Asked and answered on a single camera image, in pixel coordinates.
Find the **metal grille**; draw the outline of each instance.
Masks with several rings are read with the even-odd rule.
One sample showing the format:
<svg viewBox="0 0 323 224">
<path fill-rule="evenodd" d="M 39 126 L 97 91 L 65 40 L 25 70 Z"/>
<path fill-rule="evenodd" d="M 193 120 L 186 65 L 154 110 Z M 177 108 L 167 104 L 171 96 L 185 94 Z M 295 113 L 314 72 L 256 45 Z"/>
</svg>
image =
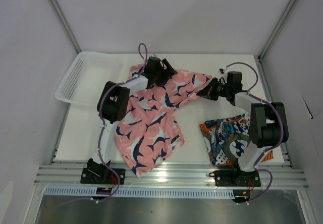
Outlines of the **metal grille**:
<svg viewBox="0 0 323 224">
<path fill-rule="evenodd" d="M 97 187 L 63 187 L 48 186 L 45 195 L 69 196 L 105 196 L 96 194 Z M 144 197 L 144 198 L 198 198 L 198 199 L 233 199 L 232 190 L 214 189 L 159 189 L 159 188 L 123 188 L 116 193 L 118 197 Z"/>
</svg>

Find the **orange and blue fabric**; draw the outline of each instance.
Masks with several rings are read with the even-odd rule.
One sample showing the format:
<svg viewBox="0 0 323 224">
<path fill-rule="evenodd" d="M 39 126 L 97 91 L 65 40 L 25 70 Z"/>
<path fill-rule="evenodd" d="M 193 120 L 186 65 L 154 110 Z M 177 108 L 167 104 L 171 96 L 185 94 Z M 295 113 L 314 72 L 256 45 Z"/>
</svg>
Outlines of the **orange and blue fabric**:
<svg viewBox="0 0 323 224">
<path fill-rule="evenodd" d="M 206 121 L 200 129 L 213 165 L 233 165 L 250 143 L 250 116 L 243 114 L 232 118 Z M 273 158 L 269 152 L 263 161 Z"/>
</svg>

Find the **colorful patterned cloth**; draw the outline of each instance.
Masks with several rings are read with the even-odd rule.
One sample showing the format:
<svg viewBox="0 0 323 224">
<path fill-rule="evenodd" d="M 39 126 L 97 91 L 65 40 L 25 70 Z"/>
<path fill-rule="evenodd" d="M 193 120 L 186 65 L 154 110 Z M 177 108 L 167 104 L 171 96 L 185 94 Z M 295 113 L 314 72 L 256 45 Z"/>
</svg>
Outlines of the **colorful patterned cloth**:
<svg viewBox="0 0 323 224">
<path fill-rule="evenodd" d="M 141 67 L 133 66 L 131 75 Z M 126 116 L 117 127 L 117 147 L 139 178 L 184 145 L 174 111 L 197 99 L 196 93 L 212 78 L 186 70 L 177 72 L 164 86 L 151 86 L 130 96 Z"/>
<path fill-rule="evenodd" d="M 228 119 L 206 121 L 200 124 L 210 161 L 213 165 L 237 163 L 249 145 L 250 116 L 240 115 Z M 273 158 L 269 152 L 264 160 Z"/>
</svg>

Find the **pink patterned cloth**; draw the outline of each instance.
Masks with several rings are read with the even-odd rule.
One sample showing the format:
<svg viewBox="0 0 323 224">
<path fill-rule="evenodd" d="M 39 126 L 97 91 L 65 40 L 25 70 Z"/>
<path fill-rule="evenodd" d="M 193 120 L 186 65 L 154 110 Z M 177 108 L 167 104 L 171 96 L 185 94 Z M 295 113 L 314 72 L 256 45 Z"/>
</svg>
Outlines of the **pink patterned cloth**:
<svg viewBox="0 0 323 224">
<path fill-rule="evenodd" d="M 131 74 L 142 65 L 133 66 Z M 162 163 L 184 145 L 174 111 L 198 98 L 211 75 L 177 70 L 164 86 L 151 86 L 130 96 L 126 116 L 119 122 L 115 141 L 137 177 Z"/>
</svg>

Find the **metal frame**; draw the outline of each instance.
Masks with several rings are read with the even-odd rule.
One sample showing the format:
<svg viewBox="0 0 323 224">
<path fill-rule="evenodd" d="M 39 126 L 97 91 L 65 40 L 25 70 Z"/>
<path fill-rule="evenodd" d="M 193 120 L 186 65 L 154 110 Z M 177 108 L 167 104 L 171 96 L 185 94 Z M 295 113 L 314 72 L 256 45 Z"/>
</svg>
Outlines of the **metal frame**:
<svg viewBox="0 0 323 224">
<path fill-rule="evenodd" d="M 269 50 L 270 46 L 272 45 L 273 41 L 276 39 L 278 34 L 280 33 L 282 27 L 285 25 L 288 17 L 290 16 L 291 12 L 295 8 L 295 5 L 298 0 L 289 0 L 282 15 L 280 16 L 277 24 L 275 25 L 270 37 L 268 38 L 267 42 L 265 43 L 261 53 L 259 55 L 259 61 L 261 62 L 266 55 L 267 51 Z"/>
<path fill-rule="evenodd" d="M 73 45 L 75 52 L 79 54 L 82 50 L 74 36 L 74 33 L 72 32 L 72 29 L 69 23 L 67 22 L 64 16 L 64 13 L 59 3 L 57 2 L 57 0 L 48 0 L 48 2 L 52 7 L 52 10 L 54 11 L 55 15 L 57 16 L 62 28 L 64 29 L 67 38 L 70 40 L 71 44 Z"/>
<path fill-rule="evenodd" d="M 72 43 L 75 51 L 77 53 L 81 52 L 78 42 L 57 2 L 57 0 L 48 0 L 54 13 L 56 14 L 59 22 L 61 23 L 66 36 Z M 272 45 L 273 41 L 281 31 L 284 23 L 288 19 L 292 9 L 295 7 L 298 0 L 289 0 L 286 5 L 279 21 L 277 22 L 273 32 L 271 33 L 269 39 L 267 40 L 263 50 L 260 55 L 255 57 L 257 62 L 258 71 L 260 74 L 260 79 L 265 91 L 267 99 L 272 100 L 270 93 L 270 88 L 266 80 L 261 61 L 264 58 L 266 52 Z M 55 161 L 55 152 L 58 148 L 59 141 L 62 135 L 62 131 L 65 125 L 65 121 L 69 112 L 69 107 L 66 110 L 64 120 L 62 122 L 62 128 L 58 134 L 55 149 L 52 154 L 49 165 L 42 165 L 39 168 L 35 179 L 34 194 L 31 199 L 29 210 L 26 214 L 24 223 L 34 223 L 36 220 L 36 215 L 40 207 L 40 203 L 44 192 L 47 187 L 63 189 L 78 189 L 80 186 L 82 188 L 93 189 L 96 185 L 81 185 L 80 177 L 82 169 L 85 162 L 57 162 Z M 264 166 L 264 168 L 270 170 L 273 173 L 274 180 L 271 189 L 286 190 L 292 189 L 297 190 L 298 196 L 300 198 L 301 206 L 307 223 L 317 223 L 315 214 L 310 203 L 308 196 L 308 185 L 305 178 L 305 173 L 302 170 L 295 170 L 291 163 L 290 157 L 288 156 L 287 146 L 282 145 L 282 152 L 284 156 L 285 163 L 283 166 Z M 216 187 L 214 180 L 208 176 L 208 173 L 213 172 L 217 169 L 212 165 L 189 165 L 180 163 L 162 163 L 157 168 L 149 172 L 143 179 L 137 178 L 129 169 L 125 163 L 113 163 L 112 167 L 122 167 L 127 169 L 126 171 L 126 181 L 125 185 L 122 187 L 127 190 L 143 189 L 143 190 L 188 190 L 191 192 L 198 191 L 231 191 L 243 188 L 227 188 L 227 187 Z M 263 189 L 267 186 L 269 182 L 269 177 L 266 173 L 259 173 L 262 182 L 262 187 L 255 189 Z M 139 197 L 138 192 L 131 192 L 130 196 Z"/>
</svg>

